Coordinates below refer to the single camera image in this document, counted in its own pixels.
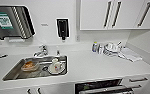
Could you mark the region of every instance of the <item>sink basin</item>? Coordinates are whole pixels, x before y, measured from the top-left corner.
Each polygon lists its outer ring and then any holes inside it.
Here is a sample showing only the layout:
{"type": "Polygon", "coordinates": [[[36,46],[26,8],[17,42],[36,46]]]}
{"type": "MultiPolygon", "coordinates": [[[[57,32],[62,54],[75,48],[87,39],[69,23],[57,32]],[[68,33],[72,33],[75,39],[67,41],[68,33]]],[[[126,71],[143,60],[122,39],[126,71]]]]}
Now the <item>sink basin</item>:
{"type": "Polygon", "coordinates": [[[12,70],[3,78],[4,81],[7,80],[17,80],[17,79],[27,79],[36,77],[49,77],[49,76],[59,76],[65,75],[67,73],[67,56],[48,56],[48,57],[34,57],[21,59],[12,70]],[[57,58],[60,62],[64,63],[65,69],[58,74],[51,74],[48,71],[48,67],[52,64],[52,60],[57,58]],[[38,62],[39,67],[35,71],[23,71],[21,67],[28,61],[38,62]]]}

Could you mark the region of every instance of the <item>wall-mounted dispenser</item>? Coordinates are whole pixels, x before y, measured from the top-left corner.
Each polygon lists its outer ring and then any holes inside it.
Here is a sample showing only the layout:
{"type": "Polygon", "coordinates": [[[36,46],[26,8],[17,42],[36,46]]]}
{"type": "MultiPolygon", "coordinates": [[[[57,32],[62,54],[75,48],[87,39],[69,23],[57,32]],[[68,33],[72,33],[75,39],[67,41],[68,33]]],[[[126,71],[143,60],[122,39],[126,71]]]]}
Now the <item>wall-mounted dispenser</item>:
{"type": "Polygon", "coordinates": [[[57,19],[58,35],[64,42],[69,37],[68,19],[57,19]]]}
{"type": "Polygon", "coordinates": [[[0,6],[0,39],[21,37],[28,39],[34,35],[31,18],[25,6],[0,6]]]}

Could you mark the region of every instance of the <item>cup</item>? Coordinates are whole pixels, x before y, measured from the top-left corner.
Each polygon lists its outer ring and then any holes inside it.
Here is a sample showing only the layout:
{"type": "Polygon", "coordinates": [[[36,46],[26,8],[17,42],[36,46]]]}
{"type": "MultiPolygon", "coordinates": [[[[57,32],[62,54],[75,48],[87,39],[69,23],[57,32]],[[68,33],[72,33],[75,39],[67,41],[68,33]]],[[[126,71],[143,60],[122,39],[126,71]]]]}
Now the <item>cup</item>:
{"type": "Polygon", "coordinates": [[[113,43],[108,43],[107,49],[111,50],[113,48],[113,43]]]}
{"type": "Polygon", "coordinates": [[[118,49],[119,49],[119,46],[117,44],[113,44],[112,49],[113,49],[114,52],[117,52],[118,49]]]}
{"type": "Polygon", "coordinates": [[[54,68],[55,71],[59,71],[61,69],[62,63],[61,62],[56,62],[54,63],[54,68]]]}

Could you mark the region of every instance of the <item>soap dispenser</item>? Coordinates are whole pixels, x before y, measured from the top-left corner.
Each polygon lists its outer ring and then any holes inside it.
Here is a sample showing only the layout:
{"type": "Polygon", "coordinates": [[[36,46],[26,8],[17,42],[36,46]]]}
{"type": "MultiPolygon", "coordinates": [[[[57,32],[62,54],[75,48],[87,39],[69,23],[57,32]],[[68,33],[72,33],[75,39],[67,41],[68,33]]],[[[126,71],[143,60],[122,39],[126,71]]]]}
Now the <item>soap dispenser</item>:
{"type": "Polygon", "coordinates": [[[58,36],[61,37],[62,41],[69,37],[68,19],[57,19],[58,36]]]}

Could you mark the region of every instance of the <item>drawer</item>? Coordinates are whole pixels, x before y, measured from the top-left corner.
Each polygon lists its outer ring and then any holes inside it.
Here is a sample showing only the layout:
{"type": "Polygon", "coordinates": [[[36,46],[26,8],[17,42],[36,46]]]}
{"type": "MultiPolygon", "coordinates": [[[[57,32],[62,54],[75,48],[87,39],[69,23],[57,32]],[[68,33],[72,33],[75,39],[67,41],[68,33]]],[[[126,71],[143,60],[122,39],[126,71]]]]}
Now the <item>drawer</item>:
{"type": "Polygon", "coordinates": [[[149,81],[150,75],[128,76],[122,79],[120,85],[134,87],[132,89],[134,90],[135,94],[138,94],[149,81]]]}

